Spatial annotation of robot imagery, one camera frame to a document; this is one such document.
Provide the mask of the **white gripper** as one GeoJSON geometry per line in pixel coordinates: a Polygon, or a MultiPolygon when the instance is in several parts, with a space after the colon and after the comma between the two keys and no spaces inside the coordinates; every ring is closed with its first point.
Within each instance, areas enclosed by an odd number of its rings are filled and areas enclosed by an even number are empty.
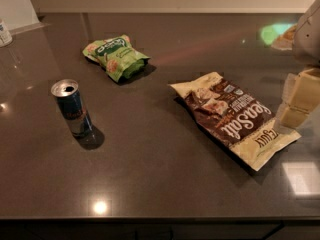
{"type": "Polygon", "coordinates": [[[297,129],[320,104],[320,0],[298,20],[292,48],[299,63],[315,67],[287,76],[276,113],[279,130],[297,129]]]}

